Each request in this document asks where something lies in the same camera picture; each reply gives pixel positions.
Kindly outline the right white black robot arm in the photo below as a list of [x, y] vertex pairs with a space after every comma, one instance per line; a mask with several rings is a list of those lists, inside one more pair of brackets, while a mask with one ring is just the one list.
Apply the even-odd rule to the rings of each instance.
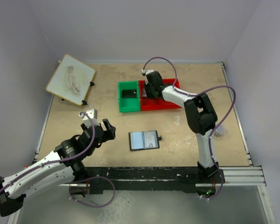
[[210, 182], [219, 171], [217, 159], [212, 152], [211, 131], [217, 122], [217, 114], [207, 94], [193, 94], [166, 84], [159, 72], [142, 70], [145, 77], [144, 88], [147, 98], [158, 98], [174, 103], [185, 110], [189, 128], [196, 135], [199, 160], [198, 177], [202, 182]]

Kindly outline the black card holder wallet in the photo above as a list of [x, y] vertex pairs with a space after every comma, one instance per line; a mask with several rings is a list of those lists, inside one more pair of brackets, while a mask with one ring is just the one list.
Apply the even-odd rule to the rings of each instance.
[[162, 136], [156, 130], [143, 132], [130, 132], [129, 147], [130, 151], [141, 151], [160, 148]]

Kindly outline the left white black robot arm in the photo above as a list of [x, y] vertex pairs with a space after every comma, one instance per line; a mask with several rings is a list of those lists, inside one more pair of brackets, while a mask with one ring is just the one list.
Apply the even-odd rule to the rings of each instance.
[[82, 134], [64, 140], [42, 160], [9, 177], [0, 176], [0, 216], [18, 211], [24, 199], [50, 186], [89, 182], [90, 176], [82, 161], [102, 143], [115, 139], [116, 128], [107, 119], [100, 124], [82, 124]]

